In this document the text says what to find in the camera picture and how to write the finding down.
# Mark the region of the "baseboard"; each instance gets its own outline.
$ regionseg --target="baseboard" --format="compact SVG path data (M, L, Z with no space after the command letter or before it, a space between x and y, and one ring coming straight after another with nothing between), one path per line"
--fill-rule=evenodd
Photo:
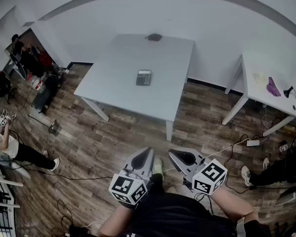
M200 80L191 79L191 78L188 78L187 81L197 83L197 84L200 84L200 85L204 85L204 86L208 86L208 87L211 87L211 88L214 88L214 89L220 89L220 90L223 90L223 91L226 90L225 87L222 87L222 86L219 86L219 85L216 85L216 84L212 84L212 83L209 83L209 82L205 82L205 81L200 81ZM241 93L239 91L236 91L236 90L233 90L233 89L230 90L230 93L238 95L238 96L243 95L243 93Z
M67 69L69 70L73 65L89 65L89 66L92 66L93 63L90 63L90 62L70 62L69 65L67 66Z

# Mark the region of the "white shirt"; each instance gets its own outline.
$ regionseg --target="white shirt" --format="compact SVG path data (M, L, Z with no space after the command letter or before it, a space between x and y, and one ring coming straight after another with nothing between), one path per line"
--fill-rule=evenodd
M2 134L0 134L0 141L3 141ZM19 150L19 142L10 135L8 148L6 150L0 150L0 153L9 155L10 158L15 158L16 155L18 154L18 150Z

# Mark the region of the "wristband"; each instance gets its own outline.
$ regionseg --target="wristband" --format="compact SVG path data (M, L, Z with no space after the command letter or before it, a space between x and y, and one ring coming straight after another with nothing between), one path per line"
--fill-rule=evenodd
M136 209L136 205L132 205L129 203L124 203L124 202L119 202L121 205L123 205L124 207L128 208L128 209L132 209L135 210Z

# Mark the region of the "desk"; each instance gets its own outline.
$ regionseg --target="desk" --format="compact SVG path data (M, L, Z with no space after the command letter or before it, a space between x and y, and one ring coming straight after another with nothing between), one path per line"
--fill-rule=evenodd
M267 78L273 78L277 89L281 93L281 96L273 96L267 91L266 85L264 86L256 83L254 73L259 72L263 73ZM296 98L294 96L296 95L295 91L292 91L294 95L290 94L289 98L284 96L283 90L286 90L291 86L289 83L289 75L280 73L279 70L277 70L276 64L272 63L272 61L267 59L265 56L259 56L253 52L244 52L236 64L234 76L230 80L225 94L228 94L229 91L234 87L241 74L243 76L244 82L244 94L223 119L223 125L226 125L233 118L233 116L235 116L235 114L248 101L248 99L266 104L289 115L283 121L265 131L263 133L263 137L270 135L296 118Z
M74 94L105 121L101 102L166 121L167 140L179 106L194 45L193 40L146 35L118 35L85 75ZM138 70L151 70L150 86L137 86Z

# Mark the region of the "white cable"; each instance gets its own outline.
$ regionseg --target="white cable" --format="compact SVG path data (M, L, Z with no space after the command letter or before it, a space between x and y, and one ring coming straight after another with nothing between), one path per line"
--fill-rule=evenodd
M238 145L238 144L240 144L240 143L242 143L242 142L244 142L244 141L246 141L246 140L250 140L250 139L249 139L249 138L246 138L246 139L244 139L243 141L240 141L240 142L238 142L238 143L236 143L236 144L234 144L234 145L232 145L232 146L230 146L230 147L224 148L223 150L221 150L221 151L219 151L219 152L216 152L216 153L213 153L213 154L211 154L211 155L209 155L209 156L213 156L213 155L218 154L218 153L220 153L220 152L222 152L222 151L224 151L224 150L226 150L226 149L228 149L228 148L232 148L233 146L236 146L236 145Z
M260 144L261 144L263 141L267 140L270 136L271 136L271 135L267 136L264 140L260 141Z
M172 169L175 169L175 168L169 168L169 169L163 170L163 172L167 172L167 171L172 170Z
M262 123L263 123L264 127L268 130L269 127L272 125L273 121L270 120L268 123L266 123L266 124L264 123L264 117L266 117L266 107L265 107L265 114L264 114L264 116L262 117ZM263 141L266 141L270 136L271 136L271 135L267 136L264 140L262 140L262 141L260 142L260 144L261 144Z
M90 223L89 225L84 226L84 227L89 227L89 226L91 226L93 223L101 223L101 224L103 224L104 222L101 222L101 221L93 221L92 223Z

